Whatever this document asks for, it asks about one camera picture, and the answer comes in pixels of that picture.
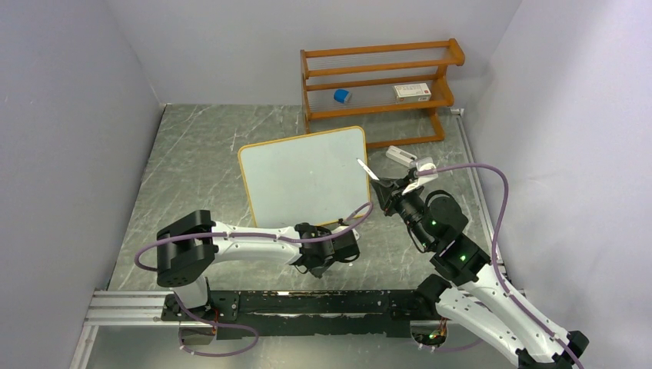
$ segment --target wooden shelf rail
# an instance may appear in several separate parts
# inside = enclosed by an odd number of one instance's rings
[[[375,64],[375,65],[352,65],[336,68],[313,68],[310,69],[308,59],[327,58],[327,57],[341,57],[345,55],[360,55],[360,54],[375,54],[383,52],[403,52],[410,50],[421,50],[429,48],[443,48],[444,53],[441,58],[434,58],[432,60],[423,61],[402,61],[395,63]],[[453,93],[448,87],[446,81],[446,71],[449,65],[463,65],[464,53],[460,45],[454,38],[447,41],[435,42],[415,42],[410,44],[396,44],[396,45],[379,45],[379,46],[366,46],[360,48],[335,48],[331,50],[316,50],[306,52],[301,50],[301,87],[303,93],[303,108],[304,108],[304,125],[306,133],[310,133],[310,122],[313,119],[323,118],[336,118],[350,115],[362,115],[370,113],[380,113],[385,111],[400,111],[411,109],[426,109],[434,129],[434,135],[418,137],[418,138],[405,138],[401,140],[370,142],[367,143],[367,148],[384,148],[389,145],[411,145],[423,142],[441,141],[445,137],[444,129],[441,127],[439,118],[437,117],[437,108],[443,106],[452,106],[454,103]],[[354,73],[368,73],[376,71],[393,71],[398,69],[409,68],[427,68],[437,67],[434,74],[428,75],[413,75],[406,77],[394,78],[379,78],[364,81],[336,81],[331,83],[321,83],[316,85],[309,85],[308,79],[310,77],[327,77],[331,75],[347,75]],[[431,81],[432,96],[429,101],[407,103],[407,104],[382,104],[371,105],[364,107],[351,107],[340,108],[330,111],[311,111],[310,102],[308,100],[308,92],[310,91],[323,91],[335,90],[337,88],[354,88],[365,86],[377,85],[396,85],[411,82]]]

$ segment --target wooden shelf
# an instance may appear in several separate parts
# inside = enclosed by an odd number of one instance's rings
[[[301,50],[301,86],[306,133],[310,133],[312,119],[427,109],[435,135],[369,143],[367,147],[382,148],[389,145],[408,145],[443,140],[444,130],[437,118],[436,108],[453,105],[453,93],[446,81],[446,71],[449,65],[462,64],[464,64],[464,53],[454,38],[447,41],[336,48],[311,52]],[[378,72],[415,68],[436,68],[436,70],[433,71],[434,73],[420,75],[308,84],[309,78],[319,79],[321,82],[329,76],[337,78],[332,76],[372,72],[378,74]],[[425,82],[430,86],[431,99],[418,103],[396,104],[391,86],[416,82]],[[354,98],[347,104],[336,102],[332,95],[333,91],[338,88],[348,89]]]

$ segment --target gray floor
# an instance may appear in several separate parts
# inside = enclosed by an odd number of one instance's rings
[[[298,106],[169,105],[143,175],[138,199],[120,250],[109,290],[161,290],[156,274],[134,267],[134,253],[155,240],[156,231],[197,209],[208,209],[214,219],[251,225],[251,216],[238,165],[238,149],[247,144],[303,134]],[[444,141],[408,145],[418,157],[432,156],[438,167],[468,162],[458,117],[443,115]],[[360,125],[368,142],[431,135],[421,111],[315,121],[314,131]],[[369,166],[381,177],[398,178],[406,168],[384,156],[384,149],[368,152]],[[427,188],[449,191],[470,218],[468,236],[488,250],[489,226],[481,209],[471,171],[446,172]],[[376,210],[358,231],[361,257],[352,264],[336,264],[322,278],[301,275],[294,268],[268,262],[222,263],[206,272],[211,288],[226,290],[322,290],[414,288],[434,268],[418,254],[399,218]],[[155,265],[155,252],[143,257]]]
[[[450,324],[445,347],[460,347],[476,337],[457,324]],[[233,357],[190,356],[178,349],[176,327],[100,327],[88,360],[88,369],[505,369],[513,367],[500,352],[482,343],[466,351],[438,353],[419,349],[407,338],[381,334],[262,337],[251,350]],[[246,346],[251,339],[213,341],[199,351],[229,352]]]

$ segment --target wooden whiteboard frame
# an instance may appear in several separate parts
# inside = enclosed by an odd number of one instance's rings
[[[240,165],[240,172],[242,173],[242,181],[244,182],[244,190],[247,192],[247,203],[249,205],[249,211],[251,212],[251,220],[254,222],[255,227],[258,226],[258,223],[256,222],[256,215],[254,213],[254,207],[253,207],[253,204],[251,202],[251,196],[249,194],[249,187],[247,186],[247,176],[245,175],[245,169],[242,166],[242,160],[241,160],[242,151],[245,150],[246,148],[253,148],[253,147],[256,147],[256,146],[275,144],[275,143],[284,142],[284,141],[298,140],[298,139],[302,139],[302,138],[308,138],[308,137],[313,137],[313,136],[318,136],[318,135],[325,135],[327,133],[334,133],[334,132],[338,132],[338,131],[347,131],[347,130],[351,130],[351,129],[360,130],[360,132],[362,133],[362,143],[363,143],[363,145],[366,145],[367,137],[366,137],[366,135],[364,133],[364,129],[362,129],[362,127],[360,127],[360,126],[355,125],[355,126],[351,126],[351,127],[331,129],[329,131],[310,133],[308,135],[299,135],[299,136],[294,136],[294,137],[279,138],[277,140],[258,142],[258,143],[255,143],[255,144],[244,145],[238,150],[238,164]],[[364,149],[363,152],[364,152],[364,163],[366,164],[368,162],[367,150]],[[368,198],[368,201],[371,201],[371,184],[369,183],[369,181],[367,181],[367,198]],[[356,215],[356,218],[359,218],[361,216],[362,216],[362,214]],[[338,220],[339,219],[334,219],[332,221],[326,221],[326,222],[322,222],[322,223],[314,224],[314,225],[333,224],[333,223],[337,223]]]

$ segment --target black metal base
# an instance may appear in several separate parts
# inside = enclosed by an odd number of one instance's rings
[[[211,307],[193,313],[207,320],[245,324],[261,336],[314,334],[386,334],[412,337],[410,321],[441,317],[420,306],[412,290],[389,291],[211,291]],[[190,321],[173,295],[165,299],[163,321]],[[220,330],[218,340],[251,336],[239,329]]]

